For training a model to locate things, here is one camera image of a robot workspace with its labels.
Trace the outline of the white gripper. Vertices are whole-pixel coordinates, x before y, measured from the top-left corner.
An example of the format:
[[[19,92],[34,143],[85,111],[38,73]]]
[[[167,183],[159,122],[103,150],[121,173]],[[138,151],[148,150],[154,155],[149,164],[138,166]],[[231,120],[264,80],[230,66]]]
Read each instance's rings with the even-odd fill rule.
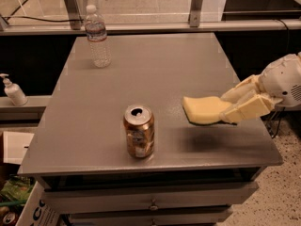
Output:
[[[260,93],[260,85],[266,93]],[[301,104],[301,57],[288,54],[271,62],[260,74],[252,74],[221,99],[232,104],[219,114],[221,121],[238,123],[269,114],[278,104],[294,107]]]

